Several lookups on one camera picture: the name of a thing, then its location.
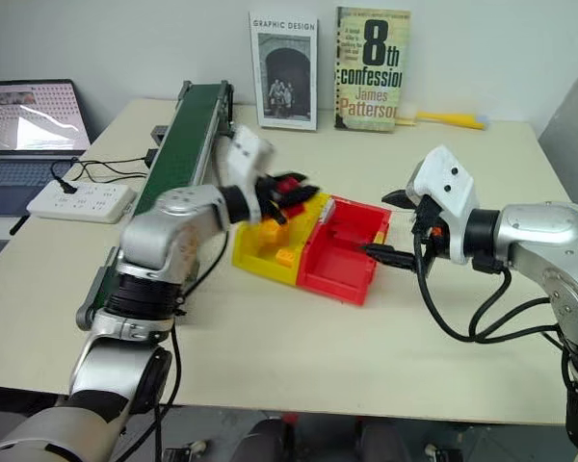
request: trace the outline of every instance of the book cover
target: book cover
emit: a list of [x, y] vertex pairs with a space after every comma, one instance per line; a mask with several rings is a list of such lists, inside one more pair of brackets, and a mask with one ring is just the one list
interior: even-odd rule
[[335, 127], [389, 132], [407, 61], [409, 12], [338, 7]]
[[262, 127], [317, 129], [317, 19], [250, 13]]

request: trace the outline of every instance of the yellow plastic bin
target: yellow plastic bin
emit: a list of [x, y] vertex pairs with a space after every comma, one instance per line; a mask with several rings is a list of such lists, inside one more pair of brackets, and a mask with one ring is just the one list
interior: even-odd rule
[[240, 225], [233, 246], [233, 265], [295, 286], [304, 245], [329, 198], [329, 194], [319, 192], [304, 202], [303, 213], [283, 226], [271, 219]]

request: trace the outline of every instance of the table surface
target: table surface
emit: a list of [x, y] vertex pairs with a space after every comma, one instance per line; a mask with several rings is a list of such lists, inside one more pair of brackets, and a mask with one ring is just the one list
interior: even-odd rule
[[[173, 108], [133, 101], [86, 158], [143, 156], [153, 146], [152, 127], [169, 123]], [[307, 133], [260, 129], [253, 107], [238, 107], [236, 120], [276, 146], [271, 172], [304, 172], [323, 191], [357, 201], [381, 205], [440, 143], [473, 174], [485, 208], [568, 200], [526, 123], [494, 122], [486, 131], [421, 123], [376, 134], [334, 130], [332, 113], [321, 112], [318, 132]], [[0, 386], [66, 392], [86, 335], [75, 310], [124, 222], [31, 218], [0, 254]], [[410, 249], [409, 227], [410, 213], [394, 211], [388, 241]], [[204, 266], [221, 241], [202, 249]], [[540, 336], [493, 346], [456, 342], [432, 320], [414, 274], [399, 269], [379, 266], [366, 304], [356, 308], [233, 268], [229, 253], [178, 325], [176, 403], [493, 423], [565, 419], [560, 355]], [[500, 276], [442, 261], [429, 281], [443, 316], [465, 330]], [[535, 296], [540, 288], [516, 275], [485, 321]], [[541, 306], [513, 326], [552, 320]]]

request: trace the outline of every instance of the power cord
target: power cord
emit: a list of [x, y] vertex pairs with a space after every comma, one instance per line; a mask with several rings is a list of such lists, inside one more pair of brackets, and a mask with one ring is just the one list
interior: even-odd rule
[[[79, 180], [83, 176], [83, 174], [86, 173], [86, 175], [88, 175], [88, 177], [90, 178], [90, 180], [93, 183], [114, 183], [116, 181], [125, 180], [128, 178], [146, 178], [147, 174], [144, 172], [141, 172], [141, 171], [120, 171], [116, 168], [110, 167], [110, 165], [112, 165], [112, 164], [126, 164], [126, 163], [130, 163], [130, 162], [143, 161], [144, 159], [145, 159], [145, 157], [137, 157], [135, 159], [126, 159], [124, 161], [80, 161], [77, 158], [71, 158], [68, 160], [62, 160], [61, 159], [61, 160], [55, 161], [51, 164], [50, 171], [51, 171], [51, 176], [54, 178], [54, 180], [56, 180], [58, 182], [58, 184], [60, 185], [62, 190], [66, 194], [73, 194], [73, 193], [77, 192], [77, 188], [75, 188], [74, 186], [69, 184], [66, 180], [64, 180], [62, 177], [60, 177], [60, 175], [58, 175], [56, 173], [56, 171], [54, 169], [55, 165], [63, 164], [63, 163], [69, 163], [71, 166], [80, 165], [82, 168], [81, 172], [75, 178], [73, 178], [71, 181]], [[107, 180], [107, 181], [98, 181], [97, 179], [95, 179], [92, 176], [92, 174], [88, 170], [88, 166], [95, 166], [95, 165], [103, 166], [103, 167], [109, 169], [110, 171], [117, 173], [119, 175], [123, 175], [123, 176], [120, 176], [119, 178], [113, 178], [113, 179]]]

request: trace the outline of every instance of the robotic arm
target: robotic arm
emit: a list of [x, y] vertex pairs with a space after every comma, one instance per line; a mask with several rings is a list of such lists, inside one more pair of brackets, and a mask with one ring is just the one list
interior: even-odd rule
[[[383, 201], [415, 209], [415, 254], [379, 244], [367, 245], [366, 252], [387, 265], [416, 271], [427, 306], [439, 325], [457, 340], [488, 343], [485, 334], [465, 336], [453, 331], [436, 312], [426, 286], [426, 273], [435, 256], [456, 264], [473, 258], [473, 268], [483, 272], [517, 270], [544, 289], [558, 325], [527, 329], [526, 333], [559, 333], [567, 387], [566, 429], [578, 448], [578, 205], [545, 202], [508, 205], [501, 211], [480, 209], [473, 178], [444, 146], [433, 150], [416, 168], [405, 190], [392, 192]], [[425, 256], [422, 244], [426, 245]]]
[[128, 418], [158, 405], [171, 365], [159, 344], [171, 334], [175, 349], [174, 315], [192, 290], [185, 281], [200, 245], [237, 221], [269, 216], [284, 222], [280, 209], [318, 191], [301, 186], [305, 177], [298, 173], [266, 175], [271, 155], [266, 141], [239, 127], [227, 155], [234, 186], [170, 190], [131, 219], [120, 237], [118, 286], [94, 315], [68, 400], [0, 442], [0, 461], [109, 460]]

